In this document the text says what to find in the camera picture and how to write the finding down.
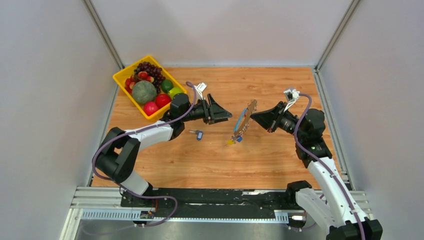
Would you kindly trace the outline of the metal key plate blue handle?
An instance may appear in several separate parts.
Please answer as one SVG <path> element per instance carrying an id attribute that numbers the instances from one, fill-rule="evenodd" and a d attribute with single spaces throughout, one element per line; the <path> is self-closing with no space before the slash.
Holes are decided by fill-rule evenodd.
<path id="1" fill-rule="evenodd" d="M 235 143 L 236 142 L 236 138 L 239 136 L 242 136 L 245 134 L 245 132 L 247 131 L 248 127 L 249 127 L 249 121 L 250 121 L 250 116 L 251 114 L 255 113 L 257 110 L 257 100 L 253 99 L 248 105 L 247 107 L 242 111 L 241 115 L 239 116 L 234 129 L 233 129 L 233 134 L 231 136 L 231 140 L 233 140 Z"/>

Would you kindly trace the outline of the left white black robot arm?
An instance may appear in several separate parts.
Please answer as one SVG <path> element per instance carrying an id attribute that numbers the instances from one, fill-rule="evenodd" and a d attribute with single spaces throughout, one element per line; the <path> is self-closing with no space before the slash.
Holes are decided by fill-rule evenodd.
<path id="1" fill-rule="evenodd" d="M 152 145 L 178 137 L 185 129 L 185 122 L 203 120 L 205 124 L 225 122 L 232 114 L 221 107 L 211 96 L 190 103 L 185 93 L 178 93 L 170 102 L 170 108 L 160 120 L 145 127 L 122 130 L 112 128 L 95 153 L 92 166 L 95 173 L 103 172 L 107 179 L 125 188 L 140 207 L 153 201 L 152 185 L 134 169 L 138 153 Z"/>

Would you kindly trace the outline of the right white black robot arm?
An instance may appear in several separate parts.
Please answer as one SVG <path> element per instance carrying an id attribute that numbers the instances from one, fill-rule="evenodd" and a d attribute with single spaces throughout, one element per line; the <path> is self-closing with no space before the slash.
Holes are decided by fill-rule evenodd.
<path id="1" fill-rule="evenodd" d="M 302 115 L 296 116 L 286 105 L 280 102 L 250 117 L 269 133 L 282 129 L 294 136 L 297 157 L 318 182 L 325 198 L 319 198 L 307 181 L 295 181 L 287 185 L 286 204 L 292 209 L 303 208 L 328 240 L 380 240 L 382 225 L 360 208 L 338 173 L 323 138 L 324 112 L 308 104 Z"/>

